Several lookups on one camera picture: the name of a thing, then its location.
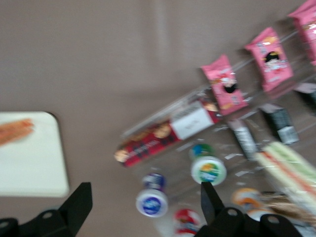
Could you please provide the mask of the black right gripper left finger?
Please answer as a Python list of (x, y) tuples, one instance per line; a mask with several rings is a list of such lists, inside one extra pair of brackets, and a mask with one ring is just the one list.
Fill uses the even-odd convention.
[(58, 208), (19, 226), (20, 237), (75, 237), (92, 210), (90, 182), (81, 183)]

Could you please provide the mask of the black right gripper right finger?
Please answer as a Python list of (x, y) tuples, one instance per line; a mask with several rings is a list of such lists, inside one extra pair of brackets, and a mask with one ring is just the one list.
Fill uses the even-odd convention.
[(259, 223), (235, 207), (224, 206), (210, 182), (201, 183), (201, 208), (206, 220), (197, 237), (259, 237)]

